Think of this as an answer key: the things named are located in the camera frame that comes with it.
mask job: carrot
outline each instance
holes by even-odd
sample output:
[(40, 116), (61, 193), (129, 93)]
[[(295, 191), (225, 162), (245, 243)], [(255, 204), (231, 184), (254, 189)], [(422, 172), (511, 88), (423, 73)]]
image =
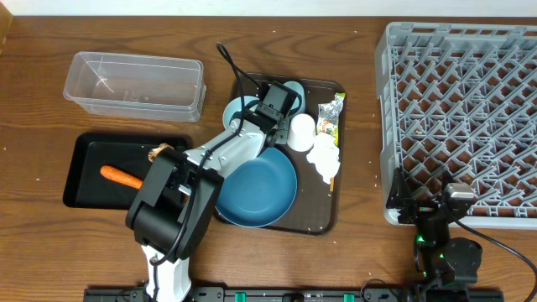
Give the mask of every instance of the carrot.
[(108, 180), (115, 181), (122, 185), (128, 185), (134, 189), (140, 190), (142, 187), (142, 180), (111, 166), (102, 166), (101, 175)]

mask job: wooden table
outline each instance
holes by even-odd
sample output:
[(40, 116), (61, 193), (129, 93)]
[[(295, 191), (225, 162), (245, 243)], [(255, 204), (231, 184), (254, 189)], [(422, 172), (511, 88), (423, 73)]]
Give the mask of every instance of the wooden table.
[[(337, 223), (321, 237), (214, 221), (191, 259), (194, 280), (240, 287), (357, 288), (370, 278), (408, 283), (413, 227), (382, 215), (380, 106), (373, 52), (391, 21), (537, 24), (501, 18), (23, 18), (0, 58), (0, 300), (79, 301), (88, 286), (128, 287), (148, 269), (125, 211), (62, 203), (76, 138), (88, 131), (188, 134), (198, 146), (222, 130), (233, 76), (215, 48), (224, 42), (244, 70), (325, 79), (348, 93)], [(157, 122), (96, 116), (62, 96), (79, 51), (201, 60), (207, 94), (201, 120)], [(484, 233), (537, 261), (537, 232)], [(484, 249), (480, 287), (521, 301), (534, 277), (513, 255)]]

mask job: plastic dish rack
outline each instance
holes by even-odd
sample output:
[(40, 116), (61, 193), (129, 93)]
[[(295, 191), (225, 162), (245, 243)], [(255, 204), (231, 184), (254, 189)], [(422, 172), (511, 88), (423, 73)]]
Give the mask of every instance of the plastic dish rack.
[(375, 66), (384, 204), (395, 168), (418, 200), (448, 169), (476, 193), (467, 225), (537, 229), (537, 27), (391, 23)]

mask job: white napkin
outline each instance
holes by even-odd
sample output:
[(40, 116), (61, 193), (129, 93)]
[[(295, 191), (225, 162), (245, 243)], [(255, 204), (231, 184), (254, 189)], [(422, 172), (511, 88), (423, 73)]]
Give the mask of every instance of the white napkin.
[(319, 133), (313, 142), (313, 148), (306, 155), (308, 162), (315, 164), (315, 168), (322, 180), (330, 184), (330, 179), (336, 176), (339, 170), (339, 148), (334, 144), (336, 138), (326, 133)]

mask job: power cord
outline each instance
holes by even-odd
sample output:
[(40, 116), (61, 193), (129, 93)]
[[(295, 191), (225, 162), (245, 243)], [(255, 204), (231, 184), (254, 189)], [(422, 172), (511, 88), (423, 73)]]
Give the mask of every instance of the power cord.
[(235, 63), (233, 63), (233, 60), (232, 60), (232, 57), (227, 53), (227, 50), (226, 51), (223, 51), (225, 50), (226, 48), (224, 47), (222, 50), (220, 48), (218, 48), (218, 52), (220, 52), (220, 55), (222, 55), (224, 57), (224, 59), (227, 61), (227, 63), (229, 63), (229, 65), (232, 66), (232, 68), (236, 69), (238, 73), (242, 74), (244, 77), (246, 77), (247, 79), (249, 79), (253, 84), (255, 84), (255, 86), (258, 87), (258, 89), (261, 91), (261, 86), (259, 85), (259, 83), (254, 80), (250, 75), (248, 75), (246, 72), (242, 71), (240, 68), (238, 68)]
[(248, 75), (246, 75), (243, 71), (240, 71), (238, 69), (238, 67), (235, 65), (235, 63), (233, 63), (233, 59), (232, 59), (231, 55), (229, 54), (229, 52), (227, 52), (227, 49), (224, 46), (224, 44), (222, 44), (220, 42), (216, 43), (216, 49), (218, 49), (218, 52), (224, 57), (224, 59), (232, 67), (233, 74), (235, 74), (235, 78), (237, 79), (238, 90), (239, 90), (239, 94), (241, 96), (241, 121), (238, 124), (237, 130), (235, 130), (233, 132), (233, 134), (231, 134), (227, 138), (224, 138), (220, 143), (217, 143), (212, 148), (210, 148), (207, 151), (205, 151), (205, 153), (203, 155), (203, 158), (201, 158), (200, 164), (199, 164), (198, 169), (196, 171), (196, 176), (194, 178), (194, 184), (192, 185), (192, 191), (190, 192), (189, 202), (188, 202), (188, 205), (186, 206), (186, 209), (185, 209), (186, 213), (185, 213), (185, 219), (183, 220), (183, 224), (181, 225), (179, 233), (175, 237), (174, 243), (172, 244), (172, 246), (169, 249), (169, 251), (159, 260), (155, 260), (155, 259), (150, 259), (149, 260), (149, 263), (151, 265), (153, 265), (154, 267), (157, 267), (160, 264), (166, 262), (172, 255), (175, 254), (175, 250), (177, 249), (181, 239), (183, 239), (183, 236), (185, 235), (186, 228), (187, 228), (187, 225), (188, 225), (188, 221), (190, 219), (190, 214), (192, 212), (192, 207), (194, 205), (194, 201), (196, 200), (196, 188), (198, 187), (198, 184), (200, 183), (201, 171), (203, 170), (203, 166), (205, 165), (205, 162), (207, 161), (207, 159), (209, 159), (211, 157), (211, 155), (218, 148), (220, 148), (223, 144), (229, 142), (231, 139), (235, 138), (241, 132), (242, 125), (244, 124), (244, 107), (245, 107), (245, 105), (244, 105), (244, 91), (242, 90), (242, 82), (241, 82), (241, 78), (238, 75), (238, 73), (239, 72), (243, 73), (251, 81), (255, 82), (255, 80), (252, 79), (251, 77), (249, 77)]
[(537, 267), (535, 267), (535, 265), (529, 260), (527, 259), (523, 254), (515, 251), (514, 249), (512, 249), (511, 247), (499, 242), (498, 240), (494, 239), (494, 238), (491, 238), (485, 234), (482, 234), (474, 229), (472, 229), (471, 227), (465, 225), (464, 223), (460, 222), (458, 219), (456, 219), (455, 216), (453, 216), (453, 214), (451, 213), (451, 211), (449, 210), (449, 208), (447, 207), (447, 205), (443, 205), (442, 206), (444, 208), (444, 210), (446, 211), (446, 214), (457, 224), (459, 225), (459, 227), (462, 227), (463, 229), (469, 231), (470, 233), (476, 235), (476, 236), (479, 236), (485, 240), (487, 240), (488, 242), (491, 242), (491, 243), (494, 243), (496, 244), (497, 246), (507, 250), (508, 252), (512, 253), (514, 256), (520, 258), (522, 261), (524, 261), (526, 264), (528, 264), (531, 269), (534, 271), (534, 275), (535, 275), (535, 283), (534, 283), (534, 288), (533, 290), (531, 291), (531, 293), (529, 293), (529, 296), (528, 298), (526, 298), (526, 300), (524, 302), (530, 302), (531, 300), (533, 300), (533, 298), (535, 297), (535, 295), (537, 294)]
[(158, 268), (159, 268), (158, 266), (153, 266), (154, 289), (153, 289), (153, 298), (151, 298), (152, 302), (157, 301), (157, 295), (159, 294), (159, 272), (157, 271)]

